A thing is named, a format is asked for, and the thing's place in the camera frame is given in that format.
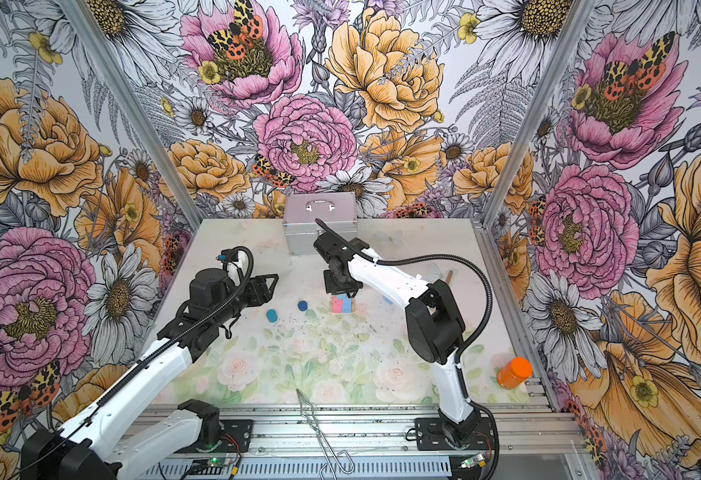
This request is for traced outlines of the green circuit board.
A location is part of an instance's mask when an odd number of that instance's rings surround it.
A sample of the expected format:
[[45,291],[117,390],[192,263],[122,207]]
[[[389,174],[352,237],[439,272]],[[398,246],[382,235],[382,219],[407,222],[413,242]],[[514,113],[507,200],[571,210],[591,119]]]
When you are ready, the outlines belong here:
[[486,466],[486,459],[481,453],[472,455],[459,464],[460,469],[484,468],[484,466]]
[[192,462],[190,469],[186,471],[188,475],[216,475],[230,476],[236,472],[240,462],[232,458],[208,458],[198,459]]

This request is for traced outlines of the pink rectangular block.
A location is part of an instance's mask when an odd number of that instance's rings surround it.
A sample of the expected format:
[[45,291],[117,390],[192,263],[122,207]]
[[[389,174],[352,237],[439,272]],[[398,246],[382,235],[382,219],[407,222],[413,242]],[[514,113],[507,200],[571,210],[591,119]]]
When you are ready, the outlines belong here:
[[340,296],[332,297],[332,312],[336,314],[344,312],[344,300]]

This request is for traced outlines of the orange plastic bottle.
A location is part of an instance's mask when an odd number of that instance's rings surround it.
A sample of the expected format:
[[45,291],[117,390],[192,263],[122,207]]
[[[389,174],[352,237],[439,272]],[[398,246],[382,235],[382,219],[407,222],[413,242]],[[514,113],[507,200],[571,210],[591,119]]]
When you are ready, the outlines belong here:
[[531,363],[523,357],[509,360],[496,374],[496,381],[501,388],[514,389],[526,382],[533,374]]

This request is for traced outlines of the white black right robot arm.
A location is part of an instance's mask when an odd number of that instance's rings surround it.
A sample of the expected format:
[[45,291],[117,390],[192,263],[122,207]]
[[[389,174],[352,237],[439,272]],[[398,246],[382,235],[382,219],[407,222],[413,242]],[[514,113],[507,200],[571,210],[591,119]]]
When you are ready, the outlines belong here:
[[[400,260],[382,259],[366,242],[347,240],[326,222],[316,219],[320,235],[314,249],[328,264],[326,293],[354,298],[365,286],[403,310],[407,338],[414,353],[431,366],[438,391],[438,415],[443,436],[453,449],[464,449],[488,428],[487,446],[499,452],[496,421],[491,411],[473,401],[465,383],[462,356],[484,332],[493,310],[490,281],[473,262],[454,254],[427,254]],[[478,326],[465,336],[465,321],[450,286],[428,282],[401,268],[428,261],[448,261],[472,271],[484,289],[484,308]]]

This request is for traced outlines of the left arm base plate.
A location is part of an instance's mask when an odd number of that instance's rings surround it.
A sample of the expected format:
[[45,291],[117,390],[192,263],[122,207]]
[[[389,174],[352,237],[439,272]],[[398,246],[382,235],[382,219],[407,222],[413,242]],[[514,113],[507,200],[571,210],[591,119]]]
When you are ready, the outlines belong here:
[[216,453],[248,453],[252,442],[254,422],[245,419],[220,420],[220,439],[214,452]]

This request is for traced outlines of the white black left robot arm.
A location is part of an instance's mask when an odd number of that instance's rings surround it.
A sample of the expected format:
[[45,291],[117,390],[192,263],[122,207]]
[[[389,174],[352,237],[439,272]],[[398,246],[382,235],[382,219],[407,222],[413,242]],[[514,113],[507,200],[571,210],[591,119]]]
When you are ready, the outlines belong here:
[[278,276],[255,276],[254,254],[246,246],[218,258],[222,265],[196,274],[176,317],[114,385],[57,430],[36,432],[24,442],[16,478],[136,479],[176,452],[208,453],[230,443],[220,410],[200,400],[184,401],[170,416],[124,438],[156,396],[218,337],[232,338],[232,324],[244,309],[274,297]]

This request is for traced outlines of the right green circuit board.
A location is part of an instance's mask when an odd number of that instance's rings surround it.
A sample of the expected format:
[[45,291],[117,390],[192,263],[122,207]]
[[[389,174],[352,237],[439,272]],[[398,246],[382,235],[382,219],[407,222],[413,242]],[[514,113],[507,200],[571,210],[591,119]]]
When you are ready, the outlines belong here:
[[459,464],[460,469],[484,468],[484,466],[486,466],[486,459],[481,453],[472,455]]

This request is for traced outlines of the left green circuit board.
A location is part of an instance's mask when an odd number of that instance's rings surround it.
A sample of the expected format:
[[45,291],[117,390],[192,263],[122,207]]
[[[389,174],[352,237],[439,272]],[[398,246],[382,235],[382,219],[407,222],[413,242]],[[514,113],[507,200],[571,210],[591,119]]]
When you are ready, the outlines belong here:
[[190,469],[186,471],[188,475],[216,475],[230,476],[236,472],[240,462],[232,458],[208,458],[198,459],[192,462]]

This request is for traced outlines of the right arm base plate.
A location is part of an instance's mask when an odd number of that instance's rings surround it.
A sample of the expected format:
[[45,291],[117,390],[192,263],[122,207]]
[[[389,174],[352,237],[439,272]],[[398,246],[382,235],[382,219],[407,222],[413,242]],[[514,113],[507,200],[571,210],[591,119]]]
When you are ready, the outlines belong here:
[[444,429],[444,420],[439,417],[420,417],[405,434],[405,440],[414,442],[418,451],[482,451],[497,449],[496,435],[487,418],[478,420],[472,432],[449,439]]

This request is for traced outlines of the aluminium rail frame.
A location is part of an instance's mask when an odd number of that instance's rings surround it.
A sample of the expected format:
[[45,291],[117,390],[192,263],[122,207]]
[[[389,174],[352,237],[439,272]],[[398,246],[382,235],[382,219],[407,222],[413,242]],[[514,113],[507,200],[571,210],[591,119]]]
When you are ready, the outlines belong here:
[[[130,439],[170,416],[170,406],[148,407],[124,433]],[[384,455],[468,456],[476,453],[498,455],[574,455],[586,452],[586,441],[574,415],[553,413],[536,405],[498,405],[492,412],[498,428],[499,452],[418,451],[405,434],[420,417],[438,417],[426,406],[316,406],[320,428],[336,451],[351,457]],[[322,457],[314,432],[300,416],[299,405],[250,405],[220,408],[220,420],[245,419],[254,422],[248,457]],[[237,453],[208,453],[184,449],[168,457],[232,458]]]

